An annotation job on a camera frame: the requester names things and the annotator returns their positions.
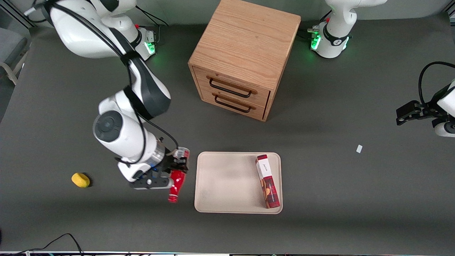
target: wooden drawer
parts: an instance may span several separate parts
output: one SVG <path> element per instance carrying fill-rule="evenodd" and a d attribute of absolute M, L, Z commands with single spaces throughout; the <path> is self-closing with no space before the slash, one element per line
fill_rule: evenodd
<path fill-rule="evenodd" d="M 209 70 L 193 67 L 197 83 L 201 90 L 209 90 L 218 95 L 237 99 L 240 102 L 251 103 L 261 107 L 267 105 L 270 91 L 253 88 L 240 81 L 234 81 Z"/>
<path fill-rule="evenodd" d="M 264 107 L 241 102 L 237 99 L 205 90 L 204 88 L 201 88 L 201 93 L 202 100 L 207 103 L 262 121 Z"/>

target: wooden drawer cabinet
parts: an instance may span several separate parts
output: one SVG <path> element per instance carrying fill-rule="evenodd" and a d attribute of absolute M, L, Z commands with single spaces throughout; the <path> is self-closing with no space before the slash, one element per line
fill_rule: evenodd
<path fill-rule="evenodd" d="M 205 102 L 266 121 L 300 16 L 221 0 L 188 65 Z"/>

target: red bottle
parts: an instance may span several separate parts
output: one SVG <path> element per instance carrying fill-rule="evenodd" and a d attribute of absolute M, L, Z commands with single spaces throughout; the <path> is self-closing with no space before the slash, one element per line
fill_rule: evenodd
<path fill-rule="evenodd" d="M 167 199 L 171 203 L 178 201 L 178 192 L 185 182 L 186 173 L 179 170 L 172 170 L 169 177 L 174 181 L 174 185 L 169 189 L 169 198 Z"/>

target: cabinet top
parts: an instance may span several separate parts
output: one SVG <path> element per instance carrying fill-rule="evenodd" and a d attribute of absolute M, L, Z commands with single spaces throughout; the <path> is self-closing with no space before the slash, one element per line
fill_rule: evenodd
<path fill-rule="evenodd" d="M 274 90 L 299 24 L 298 15 L 221 0 L 189 63 Z"/>

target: green led light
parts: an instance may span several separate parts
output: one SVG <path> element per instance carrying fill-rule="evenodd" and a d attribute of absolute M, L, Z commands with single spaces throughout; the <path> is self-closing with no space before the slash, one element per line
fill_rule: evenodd
<path fill-rule="evenodd" d="M 313 41 L 311 41 L 311 48 L 316 50 L 319 46 L 319 42 L 321 41 L 321 35 L 317 35 Z"/>
<path fill-rule="evenodd" d="M 150 53 L 150 54 L 155 53 L 155 44 L 154 43 L 144 42 L 144 45 L 147 48 L 148 53 Z"/>
<path fill-rule="evenodd" d="M 346 46 L 348 45 L 348 41 L 349 41 L 349 36 L 348 36 L 348 38 L 346 38 L 346 42 L 344 43 L 343 50 L 346 49 Z"/>

